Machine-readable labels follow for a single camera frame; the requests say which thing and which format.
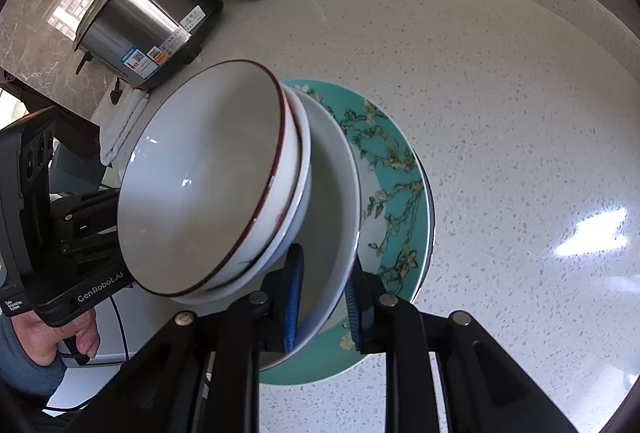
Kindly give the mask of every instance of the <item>sticker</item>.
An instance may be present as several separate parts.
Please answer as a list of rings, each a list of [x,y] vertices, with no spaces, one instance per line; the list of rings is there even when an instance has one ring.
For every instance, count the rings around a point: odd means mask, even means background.
[[[158,69],[158,65],[145,56],[145,54],[137,47],[131,47],[129,52],[122,57],[120,62],[124,63],[144,79],[148,78]]]
[[[153,61],[158,65],[164,65],[169,59],[169,55],[162,52],[158,47],[152,47],[149,52],[146,53]]]
[[[176,30],[174,30],[171,36],[169,36],[162,42],[162,45],[160,45],[160,50],[164,54],[167,54],[168,57],[171,57],[174,52],[176,52],[180,47],[187,43],[190,37],[191,34],[189,34],[183,28],[178,27]]]
[[[186,30],[191,31],[191,29],[198,25],[204,17],[204,11],[200,8],[200,6],[195,6],[191,10],[191,12],[182,19],[180,25],[183,26]]]

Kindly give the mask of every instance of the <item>flower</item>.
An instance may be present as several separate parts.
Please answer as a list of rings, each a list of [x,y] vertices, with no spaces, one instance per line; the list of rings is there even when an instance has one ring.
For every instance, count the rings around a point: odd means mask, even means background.
[[[355,343],[351,339],[351,333],[344,334],[344,336],[340,338],[340,348],[342,350],[353,350],[354,346]]]

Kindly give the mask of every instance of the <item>white speckled countertop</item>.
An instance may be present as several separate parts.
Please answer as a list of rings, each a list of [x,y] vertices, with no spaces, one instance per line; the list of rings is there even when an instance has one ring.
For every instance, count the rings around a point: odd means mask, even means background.
[[[198,60],[151,96],[118,168],[162,100],[224,59],[365,94],[433,189],[417,306],[469,310],[581,432],[599,431],[640,371],[640,42],[594,0],[225,3]],[[262,387],[261,423],[381,432],[384,373],[372,356],[323,383]]]

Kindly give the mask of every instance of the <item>large white bowl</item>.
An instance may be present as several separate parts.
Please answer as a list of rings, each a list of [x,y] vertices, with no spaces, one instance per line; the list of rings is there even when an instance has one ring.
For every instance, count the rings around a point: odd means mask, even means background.
[[[296,125],[273,74],[245,60],[202,71],[131,154],[118,203],[127,268],[169,297],[232,281],[280,228],[299,170]]]
[[[296,190],[293,193],[291,204],[287,210],[280,229],[271,240],[271,243],[253,263],[251,267],[242,273],[240,277],[226,285],[199,290],[184,296],[174,298],[175,301],[189,304],[201,305],[207,302],[217,301],[228,297],[240,290],[261,272],[267,272],[269,267],[280,259],[287,252],[293,239],[298,234],[309,206],[311,195],[311,130],[306,117],[305,107],[297,95],[287,86],[282,86],[287,101],[296,122],[298,136],[300,137],[301,159],[300,175]]]
[[[302,228],[294,239],[302,245],[305,255],[298,330],[293,350],[263,353],[260,369],[272,368],[289,359],[322,328],[340,301],[351,274],[360,233],[360,184],[349,142],[322,105],[301,92],[296,95],[306,110],[313,150],[311,200]],[[279,269],[283,262],[281,258],[271,270]],[[260,273],[225,299],[193,307],[193,310],[202,316],[226,309],[240,297],[258,290],[264,274]]]

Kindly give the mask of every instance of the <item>gray sleeve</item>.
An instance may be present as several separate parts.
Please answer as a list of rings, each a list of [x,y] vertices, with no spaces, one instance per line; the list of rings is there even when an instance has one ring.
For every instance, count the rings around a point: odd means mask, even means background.
[[[49,366],[31,361],[15,335],[11,319],[0,316],[0,378],[6,384],[24,393],[50,397],[60,386],[65,370],[59,356]]]

